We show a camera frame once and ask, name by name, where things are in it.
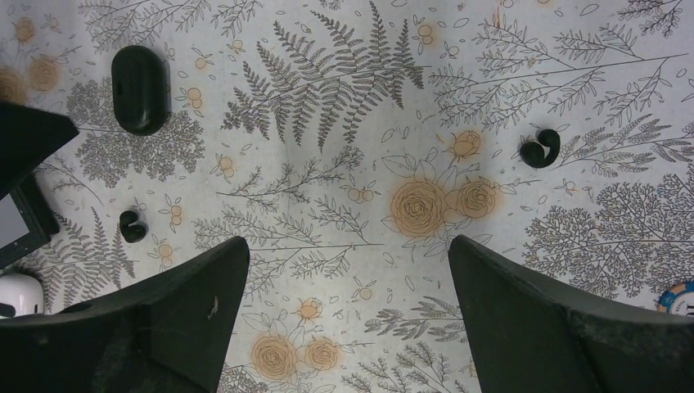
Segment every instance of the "white patterned tablecloth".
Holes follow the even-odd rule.
[[[61,232],[18,265],[55,313],[240,235],[219,391],[480,391],[456,235],[631,305],[692,280],[692,17],[682,0],[7,0],[0,99],[80,130],[36,171]],[[129,44],[169,72],[171,117],[145,138],[112,113]],[[561,154],[531,169],[518,147],[544,128]],[[127,209],[142,242],[118,234]]]

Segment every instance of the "black object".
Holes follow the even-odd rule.
[[[694,386],[694,319],[591,295],[463,236],[448,260],[484,393]]]
[[[51,235],[60,231],[58,222],[38,189],[34,176],[27,176],[10,191],[9,197],[20,212],[29,232],[0,249],[0,269],[48,244]]]
[[[147,228],[142,224],[136,224],[138,220],[137,213],[131,210],[126,210],[120,214],[118,228],[128,243],[137,243],[147,235]]]
[[[113,112],[123,129],[151,135],[166,121],[166,72],[159,57],[132,45],[115,54],[110,66]]]
[[[549,154],[544,155],[544,148],[549,147]],[[544,129],[538,134],[538,141],[526,142],[520,147],[520,158],[533,168],[546,168],[559,156],[561,138],[553,129]]]
[[[79,133],[67,116],[0,102],[0,199]]]
[[[216,391],[249,260],[234,237],[59,314],[0,320],[3,391]]]

